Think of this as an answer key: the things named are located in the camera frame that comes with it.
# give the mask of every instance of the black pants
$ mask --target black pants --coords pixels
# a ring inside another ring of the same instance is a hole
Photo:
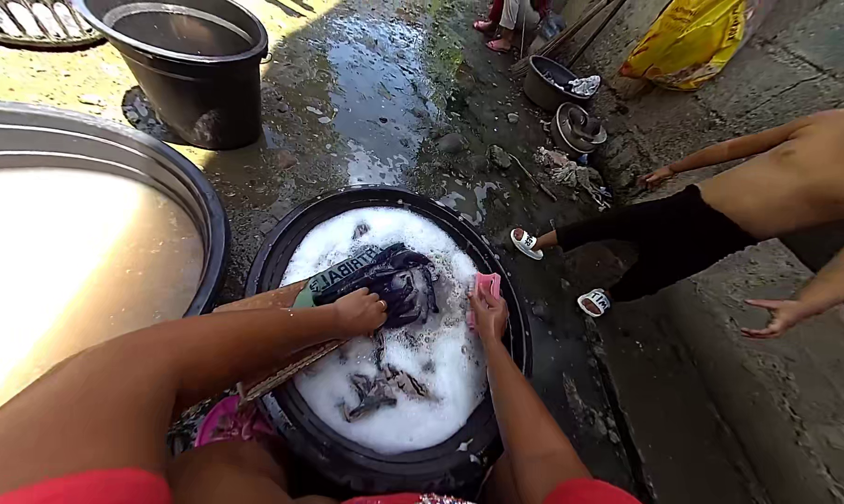
[[[654,294],[758,243],[726,215],[708,206],[697,186],[636,203],[555,231],[565,251],[591,241],[619,239],[637,246],[639,259],[608,291],[614,301]]]

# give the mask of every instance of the pink slipper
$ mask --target pink slipper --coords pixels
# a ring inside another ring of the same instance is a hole
[[[230,395],[210,408],[198,426],[195,448],[216,441],[257,440],[264,435],[276,433],[253,402],[241,408],[238,402],[238,395]]]
[[[484,28],[484,24],[490,23],[488,26],[489,28]],[[477,29],[481,33],[493,33],[496,29],[496,26],[493,21],[485,21],[485,20],[477,20],[472,23],[472,28]]]
[[[507,53],[509,51],[508,49],[505,49],[505,48],[495,48],[494,44],[496,42],[497,42],[496,40],[491,40],[490,42],[487,42],[487,48],[491,51],[498,52],[498,53]]]

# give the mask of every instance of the gray cloth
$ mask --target gray cloth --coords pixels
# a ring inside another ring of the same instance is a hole
[[[502,3],[500,26],[508,29],[524,29],[533,33],[540,23],[540,13],[531,6],[530,0],[505,0]]]

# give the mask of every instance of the hand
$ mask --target hand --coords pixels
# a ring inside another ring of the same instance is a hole
[[[789,327],[798,324],[811,315],[816,315],[816,312],[808,307],[804,301],[745,300],[745,302],[758,308],[766,308],[770,315],[773,315],[770,323],[763,329],[742,327],[742,335],[749,338],[778,338]]]
[[[388,304],[365,287],[342,296],[332,306],[338,321],[338,333],[348,338],[371,335],[388,318]]]
[[[506,300],[495,298],[490,292],[479,291],[477,296],[468,294],[474,310],[474,329],[484,345],[499,343],[506,332],[509,307]]]
[[[674,171],[671,171],[669,167],[662,166],[648,175],[641,175],[637,178],[637,183],[644,188],[655,189],[660,186],[666,178],[674,177],[674,175]]]

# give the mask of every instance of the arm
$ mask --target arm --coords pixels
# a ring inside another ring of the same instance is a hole
[[[483,299],[471,298],[471,303],[487,354],[487,378],[502,445],[518,496],[524,504],[540,504],[559,483],[592,476],[502,344],[509,313],[506,301],[482,294]]]
[[[0,493],[90,469],[163,472],[174,412],[291,351],[384,323],[362,289],[317,308],[249,309],[147,327],[62,362],[0,408]]]
[[[765,153],[776,145],[786,142],[793,133],[807,126],[813,117],[798,118],[782,126],[765,129],[759,133],[747,134],[709,145],[679,161],[659,168],[648,175],[641,176],[639,179],[640,185],[654,189],[666,178],[674,177],[677,173]]]
[[[775,338],[805,318],[819,315],[844,302],[844,247],[817,276],[798,293],[795,300],[746,300],[752,306],[766,308],[773,314],[764,329],[742,328],[744,336]]]

